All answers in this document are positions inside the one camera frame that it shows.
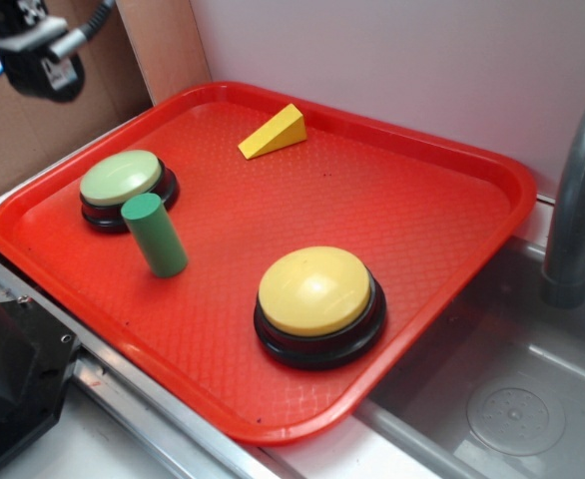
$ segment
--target sink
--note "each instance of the sink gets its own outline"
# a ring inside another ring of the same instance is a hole
[[[585,303],[539,296],[512,239],[357,411],[442,477],[585,477]]]

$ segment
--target white wall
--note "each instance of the white wall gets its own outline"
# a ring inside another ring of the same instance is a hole
[[[585,0],[191,0],[214,80],[502,153],[554,195],[585,109]]]

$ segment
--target faucet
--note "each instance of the faucet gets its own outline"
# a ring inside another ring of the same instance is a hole
[[[559,184],[542,268],[541,297],[561,308],[577,307],[585,300],[585,113]]]

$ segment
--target yellow triangular block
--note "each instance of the yellow triangular block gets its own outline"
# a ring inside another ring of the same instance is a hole
[[[240,143],[240,150],[247,160],[251,160],[305,139],[303,115],[295,105],[289,104],[243,140]]]

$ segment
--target plastic tray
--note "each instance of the plastic tray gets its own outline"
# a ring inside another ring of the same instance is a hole
[[[307,141],[246,161],[241,140],[287,103]],[[115,153],[154,152],[182,194],[171,218],[190,263],[154,277],[133,238],[92,231],[79,182]],[[242,84],[151,109],[0,207],[0,251],[164,387],[247,443],[282,444],[348,414],[528,215],[534,182],[485,151]],[[280,365],[253,329],[260,279],[328,244],[385,290],[377,346],[338,369]]]

